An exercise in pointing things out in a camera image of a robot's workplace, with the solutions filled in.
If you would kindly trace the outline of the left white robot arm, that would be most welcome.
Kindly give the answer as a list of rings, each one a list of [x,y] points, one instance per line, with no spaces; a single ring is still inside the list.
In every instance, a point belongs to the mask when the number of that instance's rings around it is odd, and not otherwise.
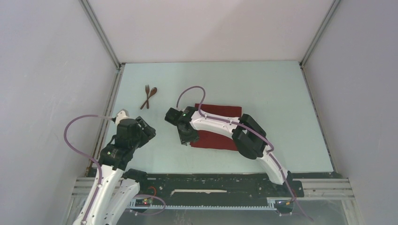
[[[112,120],[116,133],[100,152],[94,184],[75,225],[115,225],[132,198],[148,191],[146,173],[126,168],[134,152],[156,136],[156,130],[142,117]]]

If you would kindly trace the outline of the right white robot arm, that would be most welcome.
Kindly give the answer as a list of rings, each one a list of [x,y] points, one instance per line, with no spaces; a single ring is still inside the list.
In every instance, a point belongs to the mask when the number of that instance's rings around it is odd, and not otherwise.
[[[200,131],[232,140],[243,157],[259,161],[277,195],[285,196],[291,191],[292,185],[287,179],[289,171],[276,159],[274,146],[266,138],[266,132],[250,115],[225,117],[189,106],[182,111],[170,108],[165,121],[177,127],[182,145],[198,142]]]

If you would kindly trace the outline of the red cloth napkin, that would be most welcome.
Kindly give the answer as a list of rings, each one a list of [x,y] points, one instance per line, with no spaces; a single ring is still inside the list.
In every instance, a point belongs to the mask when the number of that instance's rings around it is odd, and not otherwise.
[[[201,112],[195,112],[190,121],[190,125],[198,132],[199,139],[191,142],[194,148],[231,150],[237,151],[237,147],[232,139],[233,129],[242,116],[242,107],[225,105],[201,106]]]

